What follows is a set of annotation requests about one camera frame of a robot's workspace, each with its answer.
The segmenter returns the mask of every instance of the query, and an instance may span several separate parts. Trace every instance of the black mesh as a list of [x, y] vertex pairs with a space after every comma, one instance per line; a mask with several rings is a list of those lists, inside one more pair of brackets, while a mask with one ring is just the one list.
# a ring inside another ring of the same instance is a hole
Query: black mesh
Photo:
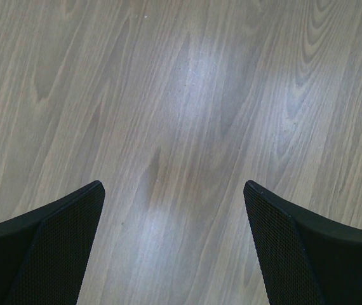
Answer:
[[244, 196], [270, 304], [324, 304], [294, 221], [249, 184]]
[[76, 303], [104, 196], [99, 184], [42, 221], [5, 304]]

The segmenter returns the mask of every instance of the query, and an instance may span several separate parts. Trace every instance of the wooden floor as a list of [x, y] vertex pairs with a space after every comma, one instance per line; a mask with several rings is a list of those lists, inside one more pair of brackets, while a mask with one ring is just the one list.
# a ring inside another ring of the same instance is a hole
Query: wooden floor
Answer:
[[362, 228], [362, 0], [0, 1], [0, 222], [96, 179], [78, 304], [267, 304], [246, 180]]

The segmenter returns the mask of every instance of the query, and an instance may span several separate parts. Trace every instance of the floor plank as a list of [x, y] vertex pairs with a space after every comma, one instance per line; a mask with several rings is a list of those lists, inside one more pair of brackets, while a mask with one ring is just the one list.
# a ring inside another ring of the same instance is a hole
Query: floor plank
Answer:
[[246, 180], [362, 228], [362, 1], [0, 1], [0, 222], [95, 179], [78, 304], [267, 304]]

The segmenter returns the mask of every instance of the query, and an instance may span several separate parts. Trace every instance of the wood grain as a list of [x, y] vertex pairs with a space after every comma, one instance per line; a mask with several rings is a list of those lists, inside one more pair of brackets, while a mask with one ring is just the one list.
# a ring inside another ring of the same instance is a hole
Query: wood grain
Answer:
[[78, 304], [267, 304], [246, 180], [362, 228], [362, 1], [0, 1], [0, 222], [95, 179]]

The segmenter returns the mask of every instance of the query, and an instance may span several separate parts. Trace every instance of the laminate flooring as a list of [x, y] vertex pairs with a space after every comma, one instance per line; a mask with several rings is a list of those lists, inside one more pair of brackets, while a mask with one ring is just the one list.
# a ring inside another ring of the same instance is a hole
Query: laminate flooring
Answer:
[[0, 1], [0, 222], [96, 179], [78, 304], [267, 304], [246, 180], [362, 228], [362, 0]]

